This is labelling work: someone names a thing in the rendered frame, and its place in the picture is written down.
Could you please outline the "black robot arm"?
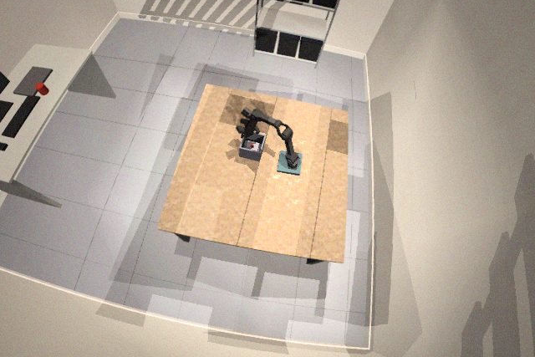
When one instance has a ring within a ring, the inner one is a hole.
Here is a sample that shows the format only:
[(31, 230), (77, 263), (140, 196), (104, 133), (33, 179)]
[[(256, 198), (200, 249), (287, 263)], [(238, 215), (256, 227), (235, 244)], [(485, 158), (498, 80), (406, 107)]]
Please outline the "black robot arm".
[[(247, 119), (240, 119), (240, 122), (244, 124), (244, 126), (247, 125), (248, 119), (249, 122), (253, 125), (256, 125), (257, 122), (263, 121), (271, 126), (274, 126), (274, 128), (277, 130), (278, 135), (282, 138), (282, 140), (285, 141), (285, 145), (287, 148), (287, 154), (285, 155), (287, 162), (288, 162), (288, 169), (296, 169), (298, 161), (300, 160), (300, 157), (298, 156), (297, 152), (294, 151), (293, 148), (293, 130), (291, 127), (287, 124), (284, 124), (281, 120), (276, 120), (271, 116), (265, 115), (260, 109), (253, 109), (250, 111), (248, 108), (244, 108), (241, 112), (242, 115), (244, 115)], [(281, 133), (279, 127), (283, 125), (286, 127), (286, 129)]]

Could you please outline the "white square plate with hole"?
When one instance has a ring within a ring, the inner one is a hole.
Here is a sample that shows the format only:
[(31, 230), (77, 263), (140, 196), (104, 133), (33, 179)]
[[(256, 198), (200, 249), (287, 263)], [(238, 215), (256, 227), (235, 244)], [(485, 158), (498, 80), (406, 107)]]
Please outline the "white square plate with hole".
[[(252, 148), (252, 144), (253, 144), (253, 148)], [(259, 147), (259, 143), (250, 141), (250, 140), (247, 141), (246, 149), (258, 151), (258, 147)]]

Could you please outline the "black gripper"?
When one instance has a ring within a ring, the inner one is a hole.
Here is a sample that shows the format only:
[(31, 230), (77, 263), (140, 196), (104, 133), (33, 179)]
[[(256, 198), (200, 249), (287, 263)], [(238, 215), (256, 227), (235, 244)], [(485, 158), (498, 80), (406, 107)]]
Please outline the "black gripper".
[(237, 132), (241, 134), (241, 138), (243, 138), (244, 136), (245, 136), (244, 138), (247, 138), (250, 135), (254, 135), (253, 133), (254, 130), (256, 131), (256, 134), (259, 134), (260, 132), (258, 127), (256, 125), (251, 124), (249, 120), (247, 121), (247, 125), (245, 127), (242, 127), (241, 125), (237, 125), (236, 129), (237, 129)]

